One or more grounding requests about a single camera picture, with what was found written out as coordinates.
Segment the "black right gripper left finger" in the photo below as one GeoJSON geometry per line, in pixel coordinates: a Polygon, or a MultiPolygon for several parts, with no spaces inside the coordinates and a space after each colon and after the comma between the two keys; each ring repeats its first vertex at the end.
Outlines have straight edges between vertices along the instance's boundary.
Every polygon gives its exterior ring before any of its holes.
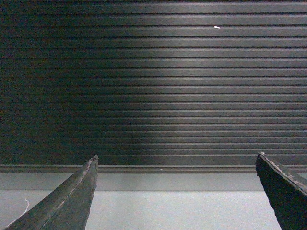
{"type": "Polygon", "coordinates": [[[98,156],[33,208],[9,224],[7,230],[84,230],[97,186],[98,156]]]}

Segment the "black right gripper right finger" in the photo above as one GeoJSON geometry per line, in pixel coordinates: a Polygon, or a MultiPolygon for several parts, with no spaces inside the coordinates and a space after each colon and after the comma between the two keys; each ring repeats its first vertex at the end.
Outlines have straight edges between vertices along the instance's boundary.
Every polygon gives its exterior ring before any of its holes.
{"type": "Polygon", "coordinates": [[[307,180],[265,154],[255,163],[257,176],[283,230],[307,228],[307,180]]]}

